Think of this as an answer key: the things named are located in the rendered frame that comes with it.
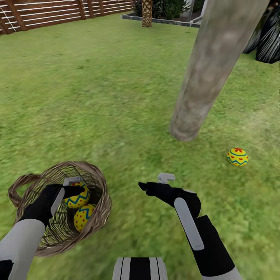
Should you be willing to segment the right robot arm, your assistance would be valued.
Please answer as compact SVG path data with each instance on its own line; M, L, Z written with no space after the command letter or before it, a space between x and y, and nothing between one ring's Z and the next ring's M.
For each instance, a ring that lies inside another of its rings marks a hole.
M199 216L201 209L197 193L173 188L174 174L161 172L158 182L139 182L148 196L156 196L175 208L194 254L203 280L243 280L219 234L207 215Z

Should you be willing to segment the easter egg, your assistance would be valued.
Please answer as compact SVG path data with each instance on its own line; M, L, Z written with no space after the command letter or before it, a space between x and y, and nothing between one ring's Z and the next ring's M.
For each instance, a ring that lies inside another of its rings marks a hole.
M239 147L231 149L227 154L227 158L230 163L238 166L245 165L249 161L247 153Z
M96 204L86 204L85 206L80 207L75 214L73 215L73 225L81 232L87 223L89 217L93 213Z
M77 182L72 183L71 186L80 186L83 187L85 190L81 192L78 196L71 196L69 198L64 199L64 204L69 207L73 208L74 210L79 209L82 206L85 206L87 202L90 200L90 190L85 183Z

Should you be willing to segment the wicker basket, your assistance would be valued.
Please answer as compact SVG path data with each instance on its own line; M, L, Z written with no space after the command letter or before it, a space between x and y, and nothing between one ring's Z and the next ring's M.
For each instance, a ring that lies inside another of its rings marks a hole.
M83 182L87 185L89 190L92 191L90 192L92 200L89 200L87 204L96 204L96 207L81 232L76 230L73 225L73 208L69 208L67 206L64 211L61 209L59 209L59 211L56 210L53 218L54 221L49 221L47 229L45 229L45 235L42 236L42 239L39 242L41 245L39 245L36 250L35 256L40 258L49 258L58 254L61 255L70 249L73 249L83 239L97 233L100 228L108 222L110 217L112 200L109 196L106 180L102 170L84 160L63 161L50 167L40 175L30 173L28 175L24 174L19 176L14 184L8 188L8 196L14 206L17 207L14 225L23 216L23 211L25 211L25 208L30 203L33 194L34 196L32 199L35 200L36 197L41 195L41 191L46 188L47 184L56 184L56 179L61 176L63 178L70 177L62 170L63 167L72 167L76 174L81 176L84 180ZM86 173L81 173L80 170ZM88 176L90 179L87 179ZM16 190L20 186L31 182L34 183L25 190L21 198ZM38 187L39 189L36 191ZM97 198L96 194L101 194L101 197L95 202L94 199ZM63 227L63 234L60 228L60 222L62 226L67 226L67 229ZM56 227L58 232L55 230ZM54 239L55 242L49 243L47 240L48 238Z

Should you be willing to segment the robot trunk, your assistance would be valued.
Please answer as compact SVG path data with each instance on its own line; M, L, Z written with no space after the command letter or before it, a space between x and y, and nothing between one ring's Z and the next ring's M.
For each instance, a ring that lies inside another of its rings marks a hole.
M162 257L119 257L112 280L168 280Z

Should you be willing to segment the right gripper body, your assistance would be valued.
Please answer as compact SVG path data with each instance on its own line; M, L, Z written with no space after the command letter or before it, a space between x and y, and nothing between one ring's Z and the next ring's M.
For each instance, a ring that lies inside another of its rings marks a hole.
M157 198L161 199L164 201L163 199L163 193L164 191L170 187L169 184L162 184L162 183L157 183L157 182L147 182L148 185L148 189L146 189L146 194L148 196L156 196Z

